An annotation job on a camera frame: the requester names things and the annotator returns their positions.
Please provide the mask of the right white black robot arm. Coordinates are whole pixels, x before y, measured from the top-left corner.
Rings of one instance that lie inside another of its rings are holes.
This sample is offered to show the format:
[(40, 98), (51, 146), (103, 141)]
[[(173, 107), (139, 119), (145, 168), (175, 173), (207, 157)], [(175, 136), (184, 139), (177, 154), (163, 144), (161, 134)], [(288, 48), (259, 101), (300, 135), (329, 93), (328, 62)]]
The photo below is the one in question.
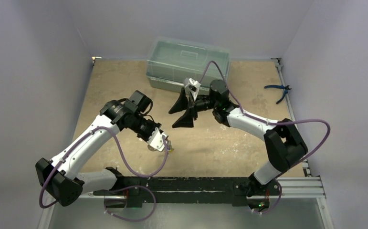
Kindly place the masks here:
[(173, 128), (193, 128), (198, 112), (211, 110), (219, 124), (240, 129), (264, 141), (268, 161), (249, 176), (245, 186), (248, 197), (265, 194), (271, 181), (307, 154), (308, 148), (290, 119), (264, 120), (246, 112), (230, 100), (230, 90), (224, 80), (212, 80), (208, 95), (198, 94), (198, 81), (187, 78), (184, 83), (177, 101), (169, 110), (169, 114), (184, 113)]

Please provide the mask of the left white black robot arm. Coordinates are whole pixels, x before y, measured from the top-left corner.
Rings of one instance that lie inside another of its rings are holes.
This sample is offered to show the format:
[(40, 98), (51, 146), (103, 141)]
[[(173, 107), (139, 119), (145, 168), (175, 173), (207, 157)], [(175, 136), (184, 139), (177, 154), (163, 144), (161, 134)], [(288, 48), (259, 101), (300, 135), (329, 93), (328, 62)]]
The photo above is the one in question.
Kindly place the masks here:
[(54, 198), (53, 204), (59, 203), (64, 207), (75, 202), (81, 194), (89, 192), (107, 190), (111, 195), (120, 194), (124, 182), (120, 179), (122, 175), (117, 169), (111, 167), (89, 173), (80, 171), (111, 138), (115, 140), (128, 170), (138, 177), (147, 177), (135, 172), (127, 163), (116, 135), (124, 129), (131, 130), (147, 143), (150, 150), (164, 152), (167, 155), (172, 147), (168, 135), (161, 130), (161, 123), (155, 122), (153, 118), (145, 118), (152, 107), (153, 101), (140, 91), (134, 91), (129, 98), (111, 100), (70, 146), (50, 160), (41, 158), (35, 165), (42, 187), (39, 206), (41, 208), (52, 206), (44, 204), (45, 192)]

